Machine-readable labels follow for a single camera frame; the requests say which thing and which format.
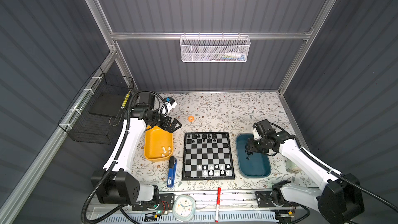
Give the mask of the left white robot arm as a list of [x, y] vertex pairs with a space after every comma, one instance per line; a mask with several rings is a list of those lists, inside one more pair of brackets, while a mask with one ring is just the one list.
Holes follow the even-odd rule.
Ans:
[[[163, 98], [153, 91], [138, 91], [128, 98], [121, 117], [123, 127], [116, 146], [103, 168], [94, 171], [92, 175], [93, 190], [83, 204], [80, 214], [82, 223], [97, 224], [117, 211], [127, 217], [124, 208], [136, 203], [159, 204], [161, 198], [158, 187], [142, 184], [131, 174], [133, 156], [145, 132], [159, 127], [173, 133], [181, 128], [179, 120], [169, 116], [176, 106], [177, 102], [173, 97]], [[88, 207], [94, 197], [101, 204], [114, 204], [115, 208], [101, 217], [89, 219]]]

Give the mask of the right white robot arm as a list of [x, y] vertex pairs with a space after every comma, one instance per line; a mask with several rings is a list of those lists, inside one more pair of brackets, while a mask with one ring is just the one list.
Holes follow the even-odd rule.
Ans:
[[270, 157], [281, 154], [296, 164], [317, 185], [307, 188], [283, 180], [272, 186], [271, 201], [275, 206], [296, 203], [306, 211], [317, 211], [330, 224], [351, 224], [364, 212], [363, 194], [393, 211], [398, 207], [360, 185], [352, 174], [327, 165], [304, 148], [295, 135], [267, 119], [253, 124], [253, 137], [246, 144], [246, 153], [261, 153]]

